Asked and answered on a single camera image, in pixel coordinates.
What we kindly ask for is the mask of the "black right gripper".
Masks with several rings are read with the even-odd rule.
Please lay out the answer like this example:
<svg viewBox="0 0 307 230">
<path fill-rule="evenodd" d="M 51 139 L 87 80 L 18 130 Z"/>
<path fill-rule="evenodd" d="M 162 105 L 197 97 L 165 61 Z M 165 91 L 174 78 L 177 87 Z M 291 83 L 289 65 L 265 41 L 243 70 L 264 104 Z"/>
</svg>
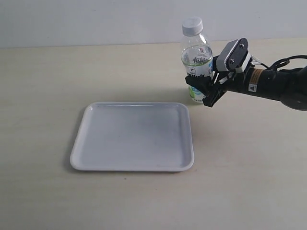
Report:
<svg viewBox="0 0 307 230">
<path fill-rule="evenodd" d="M 213 82 L 210 76 L 192 77 L 186 76 L 186 84 L 199 90 L 205 98 L 203 104 L 207 107 L 213 105 L 228 91 L 249 95 L 248 92 L 248 72 L 249 68 L 243 73 L 238 72 L 218 72 L 216 60 L 218 56 L 214 56 L 210 62 L 210 76 L 217 75 L 217 81 Z"/>
</svg>

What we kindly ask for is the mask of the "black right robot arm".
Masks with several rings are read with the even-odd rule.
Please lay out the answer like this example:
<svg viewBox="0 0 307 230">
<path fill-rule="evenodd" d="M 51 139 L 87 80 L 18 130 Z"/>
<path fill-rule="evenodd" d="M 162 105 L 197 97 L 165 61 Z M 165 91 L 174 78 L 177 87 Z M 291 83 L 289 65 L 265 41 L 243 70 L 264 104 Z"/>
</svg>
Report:
<svg viewBox="0 0 307 230">
<path fill-rule="evenodd" d="M 291 109 L 306 111 L 307 68 L 284 68 L 293 59 L 306 58 L 306 55 L 282 58 L 263 69 L 255 68 L 249 61 L 242 73 L 238 70 L 221 72 L 214 66 L 212 78 L 188 74 L 185 81 L 205 96 L 202 103 L 207 107 L 213 107 L 227 91 L 230 91 L 279 101 Z"/>
</svg>

